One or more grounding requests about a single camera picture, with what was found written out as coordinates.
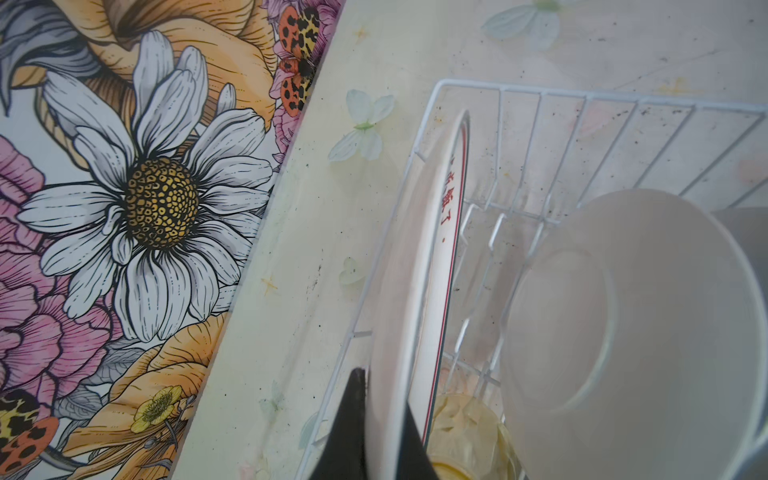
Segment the orange patterned plate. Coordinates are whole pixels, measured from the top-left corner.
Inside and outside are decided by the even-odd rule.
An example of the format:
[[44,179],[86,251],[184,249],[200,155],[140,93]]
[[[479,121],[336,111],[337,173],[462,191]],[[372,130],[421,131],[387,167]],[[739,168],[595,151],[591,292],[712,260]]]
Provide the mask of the orange patterned plate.
[[388,232],[371,307],[364,445],[371,479],[397,476],[406,425],[429,436],[465,193],[470,117],[416,153]]

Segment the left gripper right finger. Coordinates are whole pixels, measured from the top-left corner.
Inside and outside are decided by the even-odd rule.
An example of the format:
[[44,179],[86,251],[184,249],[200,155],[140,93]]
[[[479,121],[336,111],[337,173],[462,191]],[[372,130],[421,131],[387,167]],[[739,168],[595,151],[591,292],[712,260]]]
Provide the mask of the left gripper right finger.
[[424,448],[409,405],[404,415],[396,479],[439,479]]

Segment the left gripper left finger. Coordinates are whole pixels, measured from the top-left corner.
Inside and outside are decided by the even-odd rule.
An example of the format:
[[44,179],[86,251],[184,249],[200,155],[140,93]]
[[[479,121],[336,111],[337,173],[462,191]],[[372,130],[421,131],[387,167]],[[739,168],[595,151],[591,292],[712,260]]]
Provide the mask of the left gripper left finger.
[[310,476],[311,480],[367,478],[365,406],[365,370],[355,368],[350,372],[328,440]]

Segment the teal rimmed white plate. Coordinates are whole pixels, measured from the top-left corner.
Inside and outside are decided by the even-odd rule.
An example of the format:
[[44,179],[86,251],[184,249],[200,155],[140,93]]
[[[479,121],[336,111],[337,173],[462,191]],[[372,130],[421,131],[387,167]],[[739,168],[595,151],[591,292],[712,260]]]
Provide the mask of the teal rimmed white plate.
[[500,372],[532,479],[734,479],[767,397],[762,288],[710,213],[662,191],[610,193],[538,245]]

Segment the red green rimmed plate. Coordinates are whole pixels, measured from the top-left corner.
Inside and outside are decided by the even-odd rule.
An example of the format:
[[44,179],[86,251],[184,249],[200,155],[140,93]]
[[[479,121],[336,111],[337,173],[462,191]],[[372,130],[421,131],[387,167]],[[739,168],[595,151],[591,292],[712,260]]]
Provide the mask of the red green rimmed plate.
[[767,301],[768,211],[766,207],[724,209],[714,217],[725,226],[744,251]]

